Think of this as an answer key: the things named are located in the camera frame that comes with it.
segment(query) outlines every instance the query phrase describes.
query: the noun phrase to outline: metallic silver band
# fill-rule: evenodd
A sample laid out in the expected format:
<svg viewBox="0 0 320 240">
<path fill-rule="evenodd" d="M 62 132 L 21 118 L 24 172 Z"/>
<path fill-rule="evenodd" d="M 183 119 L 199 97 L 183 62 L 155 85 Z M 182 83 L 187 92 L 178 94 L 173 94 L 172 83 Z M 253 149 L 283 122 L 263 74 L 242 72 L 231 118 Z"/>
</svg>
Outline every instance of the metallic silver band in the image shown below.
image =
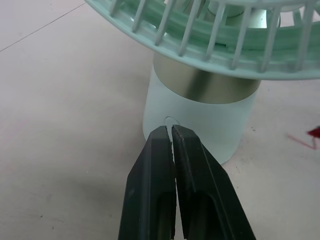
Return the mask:
<svg viewBox="0 0 320 240">
<path fill-rule="evenodd" d="M 260 80 L 207 72 L 159 53 L 153 57 L 157 77 L 176 94 L 205 104 L 230 104 L 252 95 Z"/>
</svg>

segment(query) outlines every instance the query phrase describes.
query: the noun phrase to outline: fan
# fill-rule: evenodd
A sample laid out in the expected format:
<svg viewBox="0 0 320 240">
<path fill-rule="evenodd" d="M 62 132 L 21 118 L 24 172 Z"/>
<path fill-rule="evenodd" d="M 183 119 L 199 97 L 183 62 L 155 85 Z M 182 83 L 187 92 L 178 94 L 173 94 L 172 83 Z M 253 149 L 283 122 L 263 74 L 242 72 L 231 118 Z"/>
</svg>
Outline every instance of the fan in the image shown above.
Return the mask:
<svg viewBox="0 0 320 240">
<path fill-rule="evenodd" d="M 222 164 L 261 80 L 320 77 L 320 0 L 86 0 L 152 49 L 143 133 L 182 125 Z"/>
</svg>

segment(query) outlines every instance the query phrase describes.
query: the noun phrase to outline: floor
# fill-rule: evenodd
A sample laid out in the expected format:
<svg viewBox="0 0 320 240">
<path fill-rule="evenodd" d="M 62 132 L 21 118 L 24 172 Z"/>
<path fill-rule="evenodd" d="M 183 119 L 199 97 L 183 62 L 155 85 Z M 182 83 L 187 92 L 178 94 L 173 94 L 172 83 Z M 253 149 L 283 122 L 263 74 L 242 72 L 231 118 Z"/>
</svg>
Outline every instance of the floor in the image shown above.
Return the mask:
<svg viewBox="0 0 320 240">
<path fill-rule="evenodd" d="M 152 57 L 82 0 L 0 2 L 1 240 L 117 239 Z M 286 137 L 310 140 L 319 93 L 263 81 L 223 165 L 257 240 L 320 238 L 320 153 Z"/>
</svg>

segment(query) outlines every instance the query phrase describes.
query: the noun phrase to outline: white base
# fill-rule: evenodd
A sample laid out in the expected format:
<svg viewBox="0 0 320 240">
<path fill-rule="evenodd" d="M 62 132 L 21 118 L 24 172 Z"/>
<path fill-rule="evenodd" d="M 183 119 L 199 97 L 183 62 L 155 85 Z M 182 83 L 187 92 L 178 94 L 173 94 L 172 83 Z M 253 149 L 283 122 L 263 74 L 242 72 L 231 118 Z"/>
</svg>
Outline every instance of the white base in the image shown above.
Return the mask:
<svg viewBox="0 0 320 240">
<path fill-rule="evenodd" d="M 256 93 L 228 104 L 196 102 L 163 85 L 152 68 L 143 116 L 144 137 L 147 139 L 159 126 L 180 124 L 192 129 L 215 159 L 223 164 L 238 148 Z"/>
</svg>

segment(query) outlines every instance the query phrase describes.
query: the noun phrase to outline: fan grille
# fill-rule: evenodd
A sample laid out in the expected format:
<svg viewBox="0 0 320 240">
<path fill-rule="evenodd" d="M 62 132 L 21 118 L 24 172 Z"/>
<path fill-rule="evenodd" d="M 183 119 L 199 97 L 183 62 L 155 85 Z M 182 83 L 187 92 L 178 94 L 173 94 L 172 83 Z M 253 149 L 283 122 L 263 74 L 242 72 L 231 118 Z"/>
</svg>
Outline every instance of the fan grille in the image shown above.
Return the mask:
<svg viewBox="0 0 320 240">
<path fill-rule="evenodd" d="M 208 11 L 210 1 L 216 15 Z M 250 79 L 320 77 L 319 0 L 87 2 L 138 42 L 205 71 Z M 243 13 L 226 17 L 234 6 Z M 265 26 L 252 27 L 254 15 Z"/>
</svg>

